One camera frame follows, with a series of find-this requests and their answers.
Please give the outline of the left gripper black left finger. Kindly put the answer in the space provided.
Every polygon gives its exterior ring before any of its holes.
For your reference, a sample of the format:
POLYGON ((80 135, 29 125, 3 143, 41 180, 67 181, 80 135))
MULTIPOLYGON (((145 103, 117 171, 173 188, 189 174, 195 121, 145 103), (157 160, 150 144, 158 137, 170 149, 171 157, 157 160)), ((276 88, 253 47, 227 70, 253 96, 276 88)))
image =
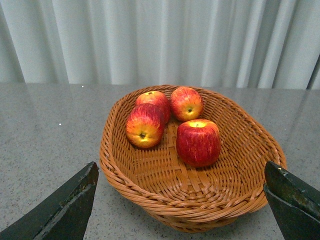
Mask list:
POLYGON ((2 240, 82 240, 92 213, 99 168, 87 164, 19 220, 2 240))

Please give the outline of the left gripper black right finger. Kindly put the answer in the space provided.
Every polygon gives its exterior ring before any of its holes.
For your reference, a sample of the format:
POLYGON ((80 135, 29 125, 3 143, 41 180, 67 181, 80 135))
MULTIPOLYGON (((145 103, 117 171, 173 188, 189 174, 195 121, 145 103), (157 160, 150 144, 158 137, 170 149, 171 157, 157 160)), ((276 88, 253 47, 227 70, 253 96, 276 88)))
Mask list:
POLYGON ((286 240, 320 238, 320 191, 280 165, 268 161, 263 190, 286 240))

